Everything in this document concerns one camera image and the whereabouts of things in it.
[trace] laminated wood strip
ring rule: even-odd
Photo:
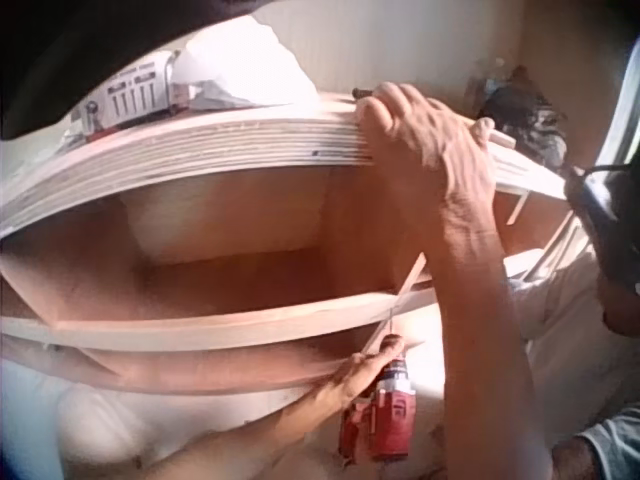
[[[411,309],[435,303],[433,290],[411,292]],[[172,320],[61,321],[2,318],[2,333],[45,344],[129,352],[174,352],[245,347],[324,335],[388,318],[396,296],[369,293],[250,313]]]
[[[396,323],[408,347],[437,331],[437,306],[416,310]],[[144,393],[243,393],[309,385],[332,375],[362,349],[374,325],[313,338],[225,350],[135,353],[44,348],[37,341],[3,335],[2,357],[99,388]]]
[[[562,181],[519,153],[490,144],[500,188],[562,197]],[[206,173],[308,165],[366,165],[353,105],[286,106],[176,118],[126,130],[3,182],[0,238],[118,192]]]

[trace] wood edge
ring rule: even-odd
[[[317,310],[263,322],[256,318],[256,312],[233,314],[236,318],[245,317],[242,325],[232,321],[226,325],[212,324],[211,319],[215,317],[182,321],[60,322],[54,328],[35,319],[0,317],[0,324],[4,335],[75,348],[128,352],[216,350],[296,340],[379,322],[388,316],[396,299],[395,295],[380,295],[381,298],[368,304]],[[414,305],[431,305],[435,301],[429,290],[411,292],[410,295],[415,297]],[[295,313],[297,308],[299,306],[286,307],[291,313]]]

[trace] man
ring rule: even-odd
[[[620,345],[617,337],[606,338],[610,332],[602,329],[634,333],[627,327],[635,327],[638,298],[602,280],[601,298],[607,315],[600,315],[606,323],[598,323],[601,331],[597,331],[597,325],[589,322],[576,325],[581,318],[594,317],[593,312],[601,313],[587,301],[588,295],[580,295],[587,288],[580,284],[588,283],[587,276],[580,273],[580,264],[512,295],[492,213],[494,167],[486,150],[491,121],[483,119],[467,129],[446,106],[424,98],[411,86],[394,84],[383,84],[373,97],[361,100],[358,117],[394,200],[420,235],[438,294],[447,369],[444,424],[448,478],[639,478],[640,405],[550,450],[534,395],[536,388],[542,392],[543,408],[567,395],[570,400],[559,410],[566,412],[571,405],[581,409],[584,401],[589,406],[583,410],[589,414],[598,404],[589,399],[597,396],[600,388],[608,397],[615,396],[611,392],[618,392],[620,377],[605,385],[600,380],[618,369],[610,368],[608,358],[599,354],[609,354]],[[536,297],[543,300],[534,301]],[[521,332],[513,321],[518,318],[516,305],[528,312],[521,316]],[[558,319],[568,308],[578,309],[578,313],[584,310],[585,315],[575,315],[577,320],[564,324]],[[584,342],[579,341],[582,330],[586,330]],[[522,337],[534,339],[533,378]],[[587,350],[594,340],[598,348],[591,360]],[[400,348],[395,345],[372,359],[354,357],[331,382],[300,401],[240,429],[207,436],[161,462],[145,478],[252,478],[287,446],[344,408]],[[625,351],[637,352],[637,344],[630,343]],[[572,360],[560,361],[563,356]],[[555,368],[551,375],[554,363],[565,367]],[[562,384],[575,375],[571,368],[581,368],[584,374],[574,377],[566,391]],[[623,397],[628,398],[617,399],[609,405],[611,409],[619,408],[637,392],[626,377],[624,382],[629,388]],[[584,422],[585,415],[575,424]],[[567,433],[575,432],[563,431],[562,436]],[[246,458],[234,463],[229,455],[232,451],[242,451]]]

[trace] plywood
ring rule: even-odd
[[[334,168],[322,218],[322,245],[340,291],[399,292],[421,249],[376,170]]]
[[[517,276],[529,270],[541,254],[541,250],[536,249],[507,257],[504,261],[507,275]],[[421,257],[416,267],[423,266],[423,260]],[[396,295],[369,293],[249,314],[173,321],[65,321],[56,328],[43,325],[28,313],[14,317],[6,312],[0,323],[2,333],[11,337],[110,351],[192,351],[277,343],[377,324],[388,320],[392,312],[396,319],[430,312],[437,308],[435,292],[432,288],[420,288],[428,283],[429,276],[426,273],[419,277],[416,272],[419,274],[418,268],[410,276],[415,277],[415,281],[408,282],[402,289],[401,301]],[[360,340],[365,345],[369,338]]]
[[[424,342],[439,321],[437,306],[399,317],[408,347]],[[49,375],[94,387],[144,393],[243,393],[309,385],[332,375],[362,350],[375,325],[314,338],[225,350],[131,353],[43,348],[3,335],[2,357]]]
[[[223,173],[124,192],[140,249],[153,264],[317,245],[330,168]]]
[[[370,163],[354,105],[324,101],[140,126],[39,164],[2,185],[0,238],[75,205],[176,178],[283,166]],[[562,180],[490,144],[500,188],[562,197]]]
[[[141,268],[117,198],[33,226],[7,239],[0,255],[4,279],[49,324],[144,317]]]

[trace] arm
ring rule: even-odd
[[[398,342],[371,357],[355,354],[329,382],[298,401],[235,430],[208,434],[154,465],[140,478],[249,480],[273,464],[287,447],[346,408],[402,348],[402,342]]]
[[[567,440],[554,447],[552,454],[553,480],[605,480],[600,476],[600,467],[593,448],[583,438]],[[424,480],[448,478],[445,470],[438,470]]]
[[[550,479],[491,208],[492,125],[480,121],[470,132],[447,107],[407,85],[382,85],[360,101],[358,115],[433,274],[447,371],[449,478]]]

